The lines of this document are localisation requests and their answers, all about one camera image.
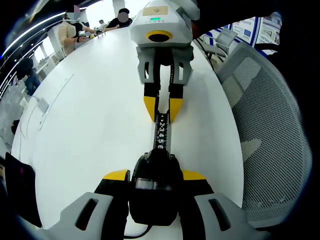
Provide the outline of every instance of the black cable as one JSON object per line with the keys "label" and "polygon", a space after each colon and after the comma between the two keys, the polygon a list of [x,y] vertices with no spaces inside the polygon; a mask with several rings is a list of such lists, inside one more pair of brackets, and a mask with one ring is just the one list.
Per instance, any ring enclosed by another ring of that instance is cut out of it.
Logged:
{"label": "black cable", "polygon": [[148,225],[148,227],[146,228],[146,230],[142,234],[140,234],[138,236],[123,236],[123,239],[138,239],[138,238],[141,238],[144,235],[146,235],[150,231],[151,228],[152,228],[152,225]]}
{"label": "black cable", "polygon": [[212,64],[212,62],[211,62],[211,60],[210,60],[210,58],[209,58],[209,57],[208,57],[208,55],[206,54],[206,50],[205,50],[204,46],[202,46],[202,44],[199,42],[199,40],[198,40],[198,39],[195,39],[195,40],[198,42],[198,44],[200,45],[200,47],[201,47],[201,48],[202,48],[202,50],[204,51],[204,54],[205,54],[205,55],[206,55],[206,57],[208,58],[208,61],[209,61],[210,65],[211,65],[212,70],[213,70],[213,71],[215,71],[214,66],[213,66],[213,64]]}

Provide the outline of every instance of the mesh chair back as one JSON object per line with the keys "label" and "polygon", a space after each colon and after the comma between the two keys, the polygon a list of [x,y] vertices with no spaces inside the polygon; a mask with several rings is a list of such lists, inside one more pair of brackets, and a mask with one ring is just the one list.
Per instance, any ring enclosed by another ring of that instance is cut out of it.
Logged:
{"label": "mesh chair back", "polygon": [[241,142],[242,208],[255,228],[280,224],[312,166],[297,102],[275,66],[246,43],[238,44],[216,75]]}
{"label": "mesh chair back", "polygon": [[238,34],[236,32],[224,28],[215,40],[217,42],[217,46],[229,54],[229,46],[237,35]]}

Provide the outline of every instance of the person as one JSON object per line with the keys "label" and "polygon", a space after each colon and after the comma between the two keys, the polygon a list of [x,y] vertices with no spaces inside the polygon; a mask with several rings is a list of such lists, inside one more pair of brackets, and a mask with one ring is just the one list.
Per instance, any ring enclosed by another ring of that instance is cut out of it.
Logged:
{"label": "person", "polygon": [[16,77],[18,80],[21,80],[26,75],[28,76],[24,84],[27,89],[27,93],[32,96],[41,84],[36,71],[33,69],[34,61],[32,61],[32,59],[29,57],[23,58],[21,53],[19,54],[18,59],[19,61],[16,68]]}
{"label": "person", "polygon": [[83,43],[87,39],[85,36],[79,36],[79,31],[95,33],[95,30],[80,22],[77,18],[77,16],[80,16],[80,12],[75,12],[75,7],[72,6],[65,11],[63,22],[58,30],[60,44],[63,46],[63,51],[67,56],[75,50],[75,43]]}
{"label": "person", "polygon": [[117,28],[128,27],[133,21],[131,18],[129,18],[129,13],[130,13],[130,11],[127,8],[120,9],[118,12],[118,16],[116,18],[114,18],[108,24],[108,26],[106,26],[104,31],[106,32],[106,29],[112,29],[115,27],[117,27]]}
{"label": "person", "polygon": [[101,20],[99,21],[99,23],[100,23],[100,27],[99,27],[98,30],[99,30],[100,32],[102,32],[102,31],[105,29],[106,24],[105,24],[105,22],[104,22],[103,19],[101,19]]}

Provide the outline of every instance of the woman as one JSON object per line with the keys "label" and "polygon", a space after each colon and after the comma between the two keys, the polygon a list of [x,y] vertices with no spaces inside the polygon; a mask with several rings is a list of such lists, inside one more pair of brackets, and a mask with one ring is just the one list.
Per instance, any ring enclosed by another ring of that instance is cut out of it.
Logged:
{"label": "woman", "polygon": [[79,18],[74,17],[78,14],[74,11],[73,7],[72,10],[67,9],[63,22],[58,30],[59,41],[67,56],[75,50],[75,43],[83,43],[87,39],[85,36],[79,36],[79,31],[86,31],[92,34],[95,33],[95,30],[83,25]]}

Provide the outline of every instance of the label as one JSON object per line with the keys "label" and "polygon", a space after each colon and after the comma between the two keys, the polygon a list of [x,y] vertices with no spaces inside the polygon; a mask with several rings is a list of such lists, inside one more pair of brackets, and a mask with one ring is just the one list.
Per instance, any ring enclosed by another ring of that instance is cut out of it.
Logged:
{"label": "label", "polygon": [[152,6],[143,9],[142,16],[168,15],[168,6]]}

